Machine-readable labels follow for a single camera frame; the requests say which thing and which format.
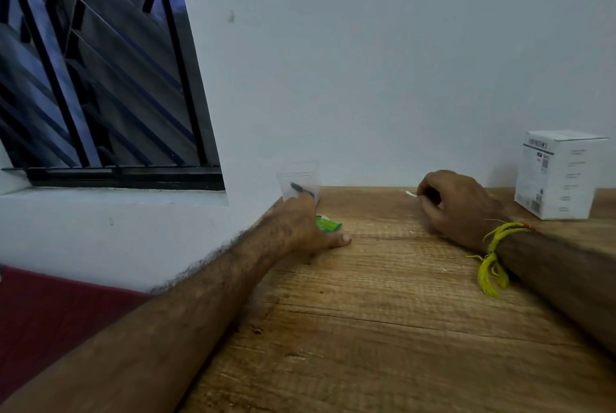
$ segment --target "window grill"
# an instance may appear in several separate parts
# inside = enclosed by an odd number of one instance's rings
[[[184,0],[0,0],[0,139],[34,186],[223,190]]]

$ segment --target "green packet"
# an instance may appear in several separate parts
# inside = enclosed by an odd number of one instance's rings
[[[340,230],[342,227],[342,223],[334,222],[330,220],[325,215],[317,215],[317,226],[324,233],[333,233],[335,231]]]

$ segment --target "white box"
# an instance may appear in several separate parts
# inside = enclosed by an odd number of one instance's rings
[[[579,131],[529,131],[516,202],[542,220],[588,218],[608,138]]]

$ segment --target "hand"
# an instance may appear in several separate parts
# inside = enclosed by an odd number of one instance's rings
[[[288,238],[288,251],[312,254],[327,248],[346,246],[350,234],[341,232],[324,233],[316,223],[317,207],[312,196],[306,192],[299,197],[288,199],[274,207],[264,220],[274,223]]]
[[[489,239],[484,242],[483,237],[494,230],[501,223],[499,221],[511,221],[503,205],[491,198],[483,186],[470,176],[450,170],[428,173],[417,187],[417,195],[421,208],[437,230],[481,253],[487,252],[490,242]]]

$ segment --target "wooden table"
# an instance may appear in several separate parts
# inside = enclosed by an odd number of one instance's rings
[[[614,190],[567,223],[493,193],[543,230],[616,249]],[[404,188],[324,188],[319,212],[353,243],[273,269],[182,411],[616,412],[612,359],[521,284],[486,297],[478,262],[413,204]]]

